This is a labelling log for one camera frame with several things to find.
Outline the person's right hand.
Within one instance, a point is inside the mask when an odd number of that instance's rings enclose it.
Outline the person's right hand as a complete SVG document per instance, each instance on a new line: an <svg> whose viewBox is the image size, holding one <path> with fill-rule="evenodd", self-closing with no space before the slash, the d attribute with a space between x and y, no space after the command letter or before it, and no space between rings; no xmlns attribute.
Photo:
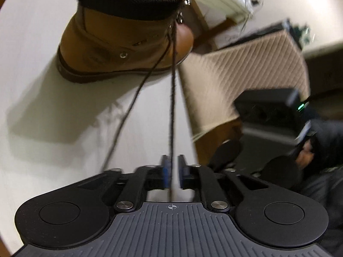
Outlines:
<svg viewBox="0 0 343 257"><path fill-rule="evenodd" d="M309 165L314 158L314 154L311 152L311 149L303 148L303 150L299 153L298 157L295 160L299 169L304 169L307 165Z"/></svg>

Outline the black jacket sleeve forearm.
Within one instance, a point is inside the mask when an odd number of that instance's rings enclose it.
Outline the black jacket sleeve forearm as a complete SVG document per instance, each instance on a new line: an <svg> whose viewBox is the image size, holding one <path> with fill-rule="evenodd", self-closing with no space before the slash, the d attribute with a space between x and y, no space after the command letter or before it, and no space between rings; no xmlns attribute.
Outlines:
<svg viewBox="0 0 343 257"><path fill-rule="evenodd" d="M328 213L328 227L320 245L342 256L342 121L311 120L308 137L289 155L269 161L259 179L307 196ZM311 149L312 162L304 169L295 163L303 148Z"/></svg>

